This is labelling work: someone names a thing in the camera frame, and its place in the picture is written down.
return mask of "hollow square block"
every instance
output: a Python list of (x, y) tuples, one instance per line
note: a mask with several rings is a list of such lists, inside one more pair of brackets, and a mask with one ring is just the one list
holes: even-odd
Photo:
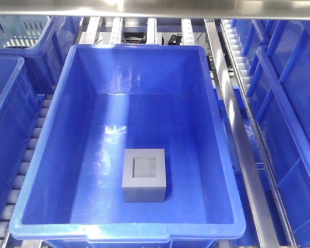
[(122, 188), (125, 202), (163, 202), (164, 149), (125, 149)]

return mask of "plastic tote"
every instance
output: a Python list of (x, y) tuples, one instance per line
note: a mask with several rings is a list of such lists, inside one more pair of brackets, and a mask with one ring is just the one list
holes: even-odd
[(52, 94), (79, 23), (79, 17), (0, 15), (0, 55), (24, 57), (35, 92)]
[[(288, 63), (278, 77), (266, 47), (261, 46), (256, 54), (258, 66), (247, 95), (297, 244), (309, 247), (310, 70), (306, 73)], [(302, 74), (304, 80), (297, 78)]]
[[(125, 203), (125, 148), (165, 149), (161, 203)], [(203, 48), (71, 48), (10, 230), (53, 247), (212, 247), (245, 219)]]
[(0, 56), (0, 217), (41, 106), (24, 59)]

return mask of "gray basket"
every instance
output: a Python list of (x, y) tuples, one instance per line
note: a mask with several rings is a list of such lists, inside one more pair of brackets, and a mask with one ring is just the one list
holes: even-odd
[(50, 17), (0, 15), (0, 48), (28, 48), (36, 45)]

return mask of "square recess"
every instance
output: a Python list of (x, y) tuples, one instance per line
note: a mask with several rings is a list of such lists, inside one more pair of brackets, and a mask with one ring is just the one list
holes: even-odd
[(133, 158), (133, 178), (156, 177), (156, 157)]

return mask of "stainless steel bar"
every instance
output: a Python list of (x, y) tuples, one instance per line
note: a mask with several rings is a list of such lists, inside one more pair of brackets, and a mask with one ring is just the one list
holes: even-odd
[(0, 0), (0, 14), (310, 20), (310, 0)]
[(79, 44), (94, 44), (100, 20), (101, 17), (91, 17), (89, 19), (86, 34), (84, 39), (79, 41)]
[(181, 19), (182, 43), (184, 45), (194, 45), (193, 27), (191, 19)]
[(264, 165), (264, 168), (265, 168), (265, 171), (266, 171), (266, 174), (267, 174), (267, 177), (268, 177), (268, 180), (270, 182), (270, 188), (271, 188), (271, 191), (272, 191), (272, 195), (275, 199), (275, 204), (276, 204), (276, 207), (277, 207), (277, 210), (279, 212), (279, 216), (280, 216), (280, 219), (281, 219), (281, 223), (283, 225), (283, 228), (284, 228), (284, 231), (285, 231), (285, 235), (286, 235), (286, 238), (287, 238), (287, 241), (288, 241), (288, 244), (292, 247), (292, 248), (297, 248), (297, 244), (296, 244), (296, 241), (295, 241), (295, 238), (294, 238), (294, 235), (292, 233), (292, 230), (291, 230), (291, 227), (290, 227), (290, 224), (289, 224), (289, 221), (288, 221), (288, 217), (287, 217), (287, 214), (286, 214), (286, 211), (285, 211), (285, 208), (284, 208), (284, 205), (283, 205), (283, 202), (282, 202), (282, 199), (281, 199), (281, 196), (280, 196), (280, 193), (279, 193), (279, 190), (276, 186), (276, 182), (275, 182), (275, 178), (274, 178), (274, 173), (273, 173), (273, 170), (272, 170), (272, 167), (270, 165), (270, 160), (268, 158), (268, 155), (266, 153), (266, 149), (265, 149), (265, 144), (263, 143), (262, 141), (262, 138), (261, 138), (261, 135), (260, 135), (260, 130), (259, 130), (259, 127), (254, 119), (254, 116), (252, 114), (252, 111), (251, 111), (251, 108), (250, 108), (250, 104), (249, 104), (249, 100), (246, 96), (246, 89), (243, 85), (243, 77), (240, 73), (240, 70), (239, 70), (239, 67), (238, 67), (238, 62), (234, 56), (234, 52), (233, 52), (233, 49), (228, 41), (228, 33), (226, 32), (226, 29), (224, 28), (224, 25), (223, 22), (221, 22), (221, 27), (222, 27), (222, 32), (223, 32), (223, 37), (224, 37), (224, 41), (225, 41), (225, 44), (226, 44), (226, 47), (227, 47), (227, 51), (228, 51), (228, 54), (229, 54), (229, 57), (232, 61), (232, 66), (233, 66), (233, 69), (237, 75), (237, 82), (238, 82), (238, 85), (239, 85), (239, 88), (240, 88), (240, 92), (241, 92), (241, 96), (242, 96), (242, 99), (244, 101), (244, 105), (246, 106), (246, 112), (247, 112), (247, 115), (250, 119), (250, 122), (253, 126), (253, 130), (254, 130), (254, 134), (255, 134), (255, 137), (257, 139), (257, 143), (258, 143), (258, 147), (259, 147), (259, 152), (262, 156), (262, 160), (263, 160), (263, 165)]
[(21, 248), (41, 248), (41, 240), (24, 240), (22, 242)]
[(270, 210), (265, 198), (260, 177), (256, 168), (252, 149), (246, 134), (238, 102), (230, 82), (221, 43), (214, 20), (205, 19), (207, 34), (215, 69), (218, 75), (218, 89), (222, 91), (240, 167), (250, 202), (254, 223), (261, 248), (279, 248)]
[(157, 44), (157, 20), (156, 18), (148, 18), (146, 43)]
[(112, 32), (110, 34), (110, 45), (120, 44), (122, 39), (122, 29), (123, 29), (123, 18), (122, 17), (115, 17), (113, 19), (113, 27)]

